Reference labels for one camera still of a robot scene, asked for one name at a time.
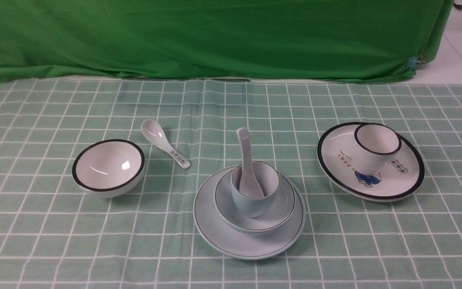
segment porcelain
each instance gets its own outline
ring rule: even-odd
[[[334,126],[318,142],[320,166],[333,183],[368,201],[398,201],[412,194],[424,180],[422,157],[416,148],[399,136],[402,144],[396,158],[380,172],[367,176],[355,168],[351,150],[354,132],[363,122]]]
[[[354,131],[354,168],[363,175],[376,174],[395,159],[401,147],[400,137],[391,128],[363,123]]]
[[[190,161],[170,145],[167,137],[165,137],[165,132],[163,132],[162,127],[156,121],[152,119],[145,120],[142,123],[141,129],[142,134],[150,143],[168,153],[183,170],[190,168]]]
[[[115,197],[134,188],[144,169],[144,153],[136,144],[110,139],[83,150],[72,166],[72,177],[87,194]]]
[[[264,197],[258,180],[255,177],[253,170],[253,161],[251,156],[251,137],[247,128],[239,128],[236,130],[238,141],[242,150],[242,175],[240,177],[239,190],[240,193],[250,197]]]
[[[239,232],[219,216],[213,201],[217,183],[233,169],[216,172],[198,190],[193,209],[198,232],[213,249],[241,260],[262,260],[284,252],[297,241],[306,221],[306,208],[299,190],[290,183],[297,193],[295,208],[282,226],[259,236]]]
[[[236,167],[231,173],[231,196],[236,207],[250,218],[256,218],[266,212],[274,203],[279,192],[279,175],[277,171],[266,163],[253,161],[253,170],[258,183],[265,194],[261,197],[250,197],[240,192],[240,178],[242,165]]]
[[[220,217],[231,228],[246,234],[265,234],[284,224],[295,208],[296,193],[288,180],[278,173],[281,180],[279,195],[271,207],[257,218],[249,218],[236,207],[231,196],[231,174],[220,179],[213,198]]]

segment white spoon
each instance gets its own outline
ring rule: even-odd
[[[191,164],[183,155],[175,150],[165,137],[162,127],[154,120],[147,119],[142,123],[142,134],[153,145],[168,153],[176,163],[183,169],[188,169]]]
[[[240,193],[249,197],[264,197],[263,190],[254,175],[251,157],[251,138],[247,128],[236,130],[240,148],[242,148],[242,176],[240,176]]]

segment plate with black rim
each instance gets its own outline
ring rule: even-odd
[[[424,161],[404,137],[396,158],[380,172],[365,176],[354,169],[351,144],[354,130],[363,122],[348,122],[330,128],[320,138],[318,162],[333,183],[368,201],[398,201],[411,195],[424,180]]]
[[[262,235],[239,232],[225,223],[213,201],[217,183],[234,168],[216,172],[197,192],[194,200],[194,223],[197,230],[213,249],[233,258],[262,260],[283,253],[297,241],[306,221],[306,207],[301,193],[288,180],[297,193],[295,208],[288,220],[278,228]]]

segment white plate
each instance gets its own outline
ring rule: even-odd
[[[194,223],[202,238],[213,249],[241,260],[262,260],[290,248],[299,238],[306,221],[306,208],[299,190],[290,182],[297,192],[297,198],[292,215],[282,226],[262,235],[238,232],[220,217],[213,201],[217,183],[232,169],[234,167],[216,172],[197,192],[194,200]]]
[[[369,201],[398,201],[413,193],[424,180],[424,162],[407,139],[390,165],[373,176],[354,169],[351,144],[354,130],[362,122],[334,126],[322,135],[317,155],[320,166],[333,183],[346,192]]]
[[[215,206],[220,216],[233,229],[249,233],[264,234],[288,220],[295,208],[295,192],[288,180],[278,173],[280,188],[271,207],[261,216],[249,218],[240,212],[231,195],[231,174],[228,172],[219,181],[215,190]]]

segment teacup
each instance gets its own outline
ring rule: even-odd
[[[391,128],[379,123],[365,123],[354,131],[352,161],[362,175],[380,172],[400,151],[402,141]]]
[[[231,174],[231,195],[236,207],[244,215],[256,218],[266,212],[277,197],[279,191],[279,175],[277,171],[266,163],[253,161],[253,170],[258,183],[263,190],[264,197],[249,197],[240,192],[240,177],[242,165],[236,167]]]

